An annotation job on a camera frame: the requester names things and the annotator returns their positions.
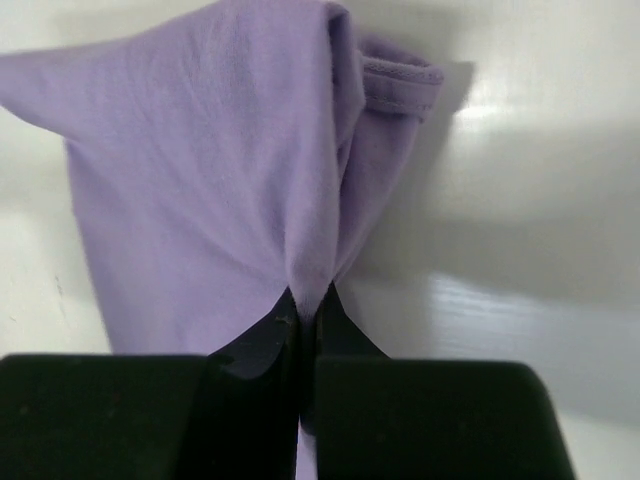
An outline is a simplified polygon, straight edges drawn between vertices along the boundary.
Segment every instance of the stitched seam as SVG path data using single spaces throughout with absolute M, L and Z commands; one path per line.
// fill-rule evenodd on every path
M 435 73 L 425 73 L 425 72 L 413 72 L 409 70 L 400 70 L 397 68 L 389 68 L 386 65 L 380 65 L 375 63 L 365 64 L 365 71 L 371 71 L 372 73 L 386 73 L 389 75 L 397 75 L 398 77 L 408 78 L 408 79 L 416 79 L 420 80 L 423 83 L 428 85 L 441 85 L 442 84 L 442 75 L 438 75 Z
M 386 105 L 391 105 L 392 107 L 411 108 L 411 109 L 416 109 L 421 111 L 425 111 L 431 108 L 431 105 L 425 105 L 425 104 L 416 105 L 411 103 L 396 102 L 394 100 L 391 100 L 390 98 L 381 97 L 378 95 L 367 95 L 367 98 L 370 100 L 375 100 L 376 102 L 384 103 Z

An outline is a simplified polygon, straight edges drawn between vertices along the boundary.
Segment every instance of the cloth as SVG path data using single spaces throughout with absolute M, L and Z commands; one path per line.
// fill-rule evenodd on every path
M 312 318 L 442 79 L 339 5 L 221 0 L 132 38 L 1 56 L 0 104 L 65 138 L 113 351 L 208 354 L 287 286 Z

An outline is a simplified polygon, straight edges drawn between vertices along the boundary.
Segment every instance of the white wall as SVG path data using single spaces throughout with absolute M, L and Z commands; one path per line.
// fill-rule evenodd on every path
M 0 50 L 119 36 L 204 0 L 0 0 Z M 640 471 L 640 6 L 347 0 L 446 66 L 442 101 L 341 285 L 387 352 L 519 359 L 583 479 Z M 59 140 L 0 112 L 0 355 L 108 349 Z

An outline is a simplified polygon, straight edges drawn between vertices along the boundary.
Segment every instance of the white surface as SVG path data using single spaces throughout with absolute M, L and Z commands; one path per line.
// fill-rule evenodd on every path
M 0 0 L 0 49 L 119 36 L 204 3 Z M 581 478 L 637 479 L 640 4 L 346 3 L 448 73 L 341 286 L 349 312 L 397 356 L 529 363 Z M 59 141 L 6 112 L 0 272 L 0 355 L 107 350 Z

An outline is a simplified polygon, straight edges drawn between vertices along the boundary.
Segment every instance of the purple fabric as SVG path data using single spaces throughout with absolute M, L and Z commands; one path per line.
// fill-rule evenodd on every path
M 222 0 L 132 38 L 0 57 L 0 104 L 66 139 L 116 353 L 210 353 L 287 285 L 310 318 L 441 82 L 317 0 Z

